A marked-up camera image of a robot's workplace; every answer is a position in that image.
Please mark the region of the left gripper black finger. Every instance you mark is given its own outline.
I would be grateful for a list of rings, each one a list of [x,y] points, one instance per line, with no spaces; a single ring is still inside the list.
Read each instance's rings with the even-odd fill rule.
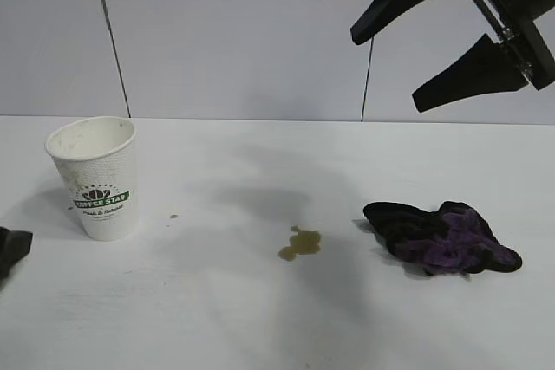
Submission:
[[[5,286],[16,264],[30,253],[32,241],[33,234],[29,231],[1,228],[1,288]]]

